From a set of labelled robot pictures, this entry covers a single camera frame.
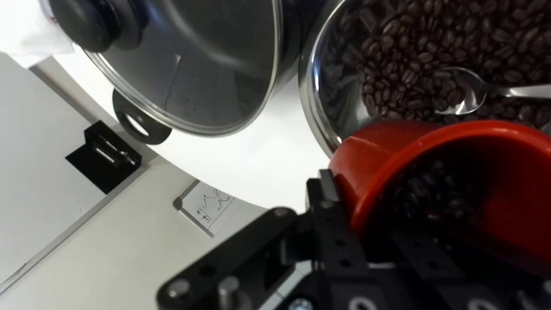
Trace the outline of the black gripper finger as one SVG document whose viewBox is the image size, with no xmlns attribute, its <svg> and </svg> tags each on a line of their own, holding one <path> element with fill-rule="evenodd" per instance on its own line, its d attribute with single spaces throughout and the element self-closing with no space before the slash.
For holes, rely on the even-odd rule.
<svg viewBox="0 0 551 310">
<path fill-rule="evenodd" d="M 315 234 L 313 270 L 325 276 L 366 276 L 363 250 L 351 231 L 334 176 L 322 169 L 306 181 L 308 219 Z"/>
</svg>

